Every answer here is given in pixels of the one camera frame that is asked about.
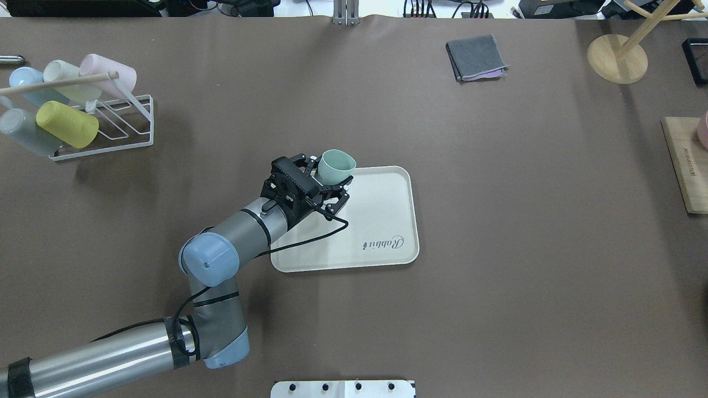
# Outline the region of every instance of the robotic arm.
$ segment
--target robotic arm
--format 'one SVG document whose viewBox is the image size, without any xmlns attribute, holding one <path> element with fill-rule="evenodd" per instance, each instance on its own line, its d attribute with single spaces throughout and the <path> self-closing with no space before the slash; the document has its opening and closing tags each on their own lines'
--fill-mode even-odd
<svg viewBox="0 0 708 398">
<path fill-rule="evenodd" d="M 74 350 L 19 360 L 0 370 L 0 397 L 85 397 L 200 359 L 215 369 L 245 358 L 248 328 L 236 272 L 258 256 L 290 247 L 266 251 L 311 213 L 335 219 L 349 198 L 353 177 L 323 186 L 312 176 L 319 161 L 304 154 L 274 160 L 258 199 L 187 241 L 178 262 L 193 294 L 184 305 L 193 300 L 194 315 L 178 312 Z"/>
</svg>

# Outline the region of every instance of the round wooden base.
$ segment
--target round wooden base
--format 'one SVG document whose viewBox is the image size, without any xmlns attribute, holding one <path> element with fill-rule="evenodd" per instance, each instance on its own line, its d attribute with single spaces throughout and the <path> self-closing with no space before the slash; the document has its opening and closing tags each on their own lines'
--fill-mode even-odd
<svg viewBox="0 0 708 398">
<path fill-rule="evenodd" d="M 634 46 L 624 58 L 617 59 L 615 54 L 627 38 L 623 35 L 604 35 L 594 39 L 588 47 L 590 66 L 612 83 L 634 83 L 644 76 L 649 65 L 640 45 Z"/>
</svg>

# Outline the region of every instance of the mint green cup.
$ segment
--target mint green cup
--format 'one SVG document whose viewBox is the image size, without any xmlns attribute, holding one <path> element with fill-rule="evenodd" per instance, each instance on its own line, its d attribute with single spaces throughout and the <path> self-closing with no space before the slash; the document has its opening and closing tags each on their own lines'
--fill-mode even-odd
<svg viewBox="0 0 708 398">
<path fill-rule="evenodd" d="M 354 158 L 339 149 L 330 149 L 322 154 L 314 177 L 322 185 L 335 185 L 351 176 L 354 169 Z"/>
</svg>

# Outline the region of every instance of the brown table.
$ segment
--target brown table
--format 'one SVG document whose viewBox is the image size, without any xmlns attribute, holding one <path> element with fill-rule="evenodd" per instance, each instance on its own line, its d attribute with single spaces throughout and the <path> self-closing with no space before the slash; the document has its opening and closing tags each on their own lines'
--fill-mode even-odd
<svg viewBox="0 0 708 398">
<path fill-rule="evenodd" d="M 659 123 L 697 117 L 662 23 L 638 83 L 586 48 L 639 22 L 8 19 L 42 69 L 97 52 L 156 99 L 152 147 L 55 164 L 0 137 L 0 363 L 171 314 L 182 244 L 260 192 L 270 160 L 337 147 L 413 179 L 407 266 L 240 271 L 250 356 L 106 397 L 267 397 L 276 380 L 403 377 L 419 397 L 706 397 L 708 218 L 687 215 Z M 511 66 L 458 84 L 445 42 L 493 33 Z M 2 69 L 0 80 L 10 71 Z"/>
</svg>

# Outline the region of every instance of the yellow cup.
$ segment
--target yellow cup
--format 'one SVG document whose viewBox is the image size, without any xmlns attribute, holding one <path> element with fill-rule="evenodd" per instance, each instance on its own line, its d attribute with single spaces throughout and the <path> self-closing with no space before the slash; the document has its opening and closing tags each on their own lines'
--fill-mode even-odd
<svg viewBox="0 0 708 398">
<path fill-rule="evenodd" d="M 37 124 L 61 141 L 81 149 L 98 134 L 98 119 L 71 106 L 48 101 L 37 112 Z"/>
</svg>

